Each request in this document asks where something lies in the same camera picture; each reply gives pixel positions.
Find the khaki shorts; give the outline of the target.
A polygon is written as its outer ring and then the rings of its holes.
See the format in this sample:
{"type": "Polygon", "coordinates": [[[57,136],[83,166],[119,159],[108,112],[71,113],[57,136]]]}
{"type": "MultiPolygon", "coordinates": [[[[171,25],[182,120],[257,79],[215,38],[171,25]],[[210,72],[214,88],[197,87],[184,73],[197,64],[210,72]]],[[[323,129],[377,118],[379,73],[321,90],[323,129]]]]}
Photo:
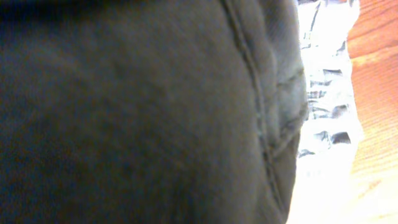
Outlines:
{"type": "Polygon", "coordinates": [[[2,1],[2,223],[285,223],[305,49],[358,1],[2,1]]]}

